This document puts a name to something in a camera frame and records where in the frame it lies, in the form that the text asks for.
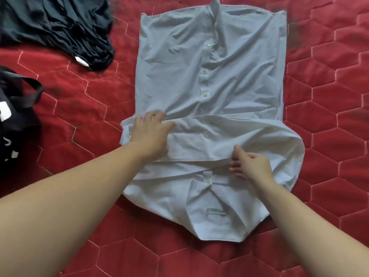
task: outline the black cloth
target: black cloth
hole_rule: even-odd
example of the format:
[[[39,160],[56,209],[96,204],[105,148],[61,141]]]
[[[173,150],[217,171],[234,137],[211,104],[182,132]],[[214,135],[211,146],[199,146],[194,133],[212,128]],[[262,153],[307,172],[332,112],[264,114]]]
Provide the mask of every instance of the black cloth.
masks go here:
[[[0,0],[0,46],[36,42],[106,69],[114,58],[108,0]]]

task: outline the bag strap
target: bag strap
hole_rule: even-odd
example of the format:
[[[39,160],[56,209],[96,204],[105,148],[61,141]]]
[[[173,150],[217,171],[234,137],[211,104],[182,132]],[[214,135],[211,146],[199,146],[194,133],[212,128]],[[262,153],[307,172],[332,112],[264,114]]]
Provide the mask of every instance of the bag strap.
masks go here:
[[[9,97],[9,99],[11,100],[11,102],[14,104],[16,108],[25,109],[25,108],[32,107],[35,103],[39,102],[41,98],[41,94],[44,92],[44,87],[37,80],[29,78],[29,77],[21,76],[16,73],[12,73],[8,71],[0,71],[0,79],[10,79],[14,87],[17,87],[17,86],[16,84],[14,84],[14,81],[12,79],[23,79],[36,91],[35,93],[31,93],[23,97],[21,96]]]

